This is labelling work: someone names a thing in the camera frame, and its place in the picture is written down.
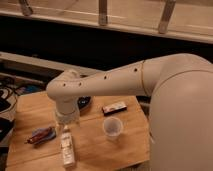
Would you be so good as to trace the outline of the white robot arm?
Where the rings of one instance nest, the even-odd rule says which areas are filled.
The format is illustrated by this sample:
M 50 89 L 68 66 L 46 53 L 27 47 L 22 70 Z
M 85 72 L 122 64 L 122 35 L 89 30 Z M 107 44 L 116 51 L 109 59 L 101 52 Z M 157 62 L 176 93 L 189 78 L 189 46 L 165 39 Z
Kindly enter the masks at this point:
M 46 91 L 62 123 L 79 115 L 80 96 L 148 96 L 150 171 L 213 171 L 213 63 L 200 56 L 173 54 L 84 78 L 69 69 Z

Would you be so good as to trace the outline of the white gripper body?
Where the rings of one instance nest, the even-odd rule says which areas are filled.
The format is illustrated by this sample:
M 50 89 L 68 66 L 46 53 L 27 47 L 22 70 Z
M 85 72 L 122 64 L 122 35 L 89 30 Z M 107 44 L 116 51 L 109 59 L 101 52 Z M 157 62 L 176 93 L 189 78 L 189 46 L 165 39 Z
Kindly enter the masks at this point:
M 80 113 L 74 112 L 71 114 L 61 114 L 55 111 L 55 119 L 57 123 L 57 129 L 62 131 L 65 126 L 78 126 L 80 124 Z

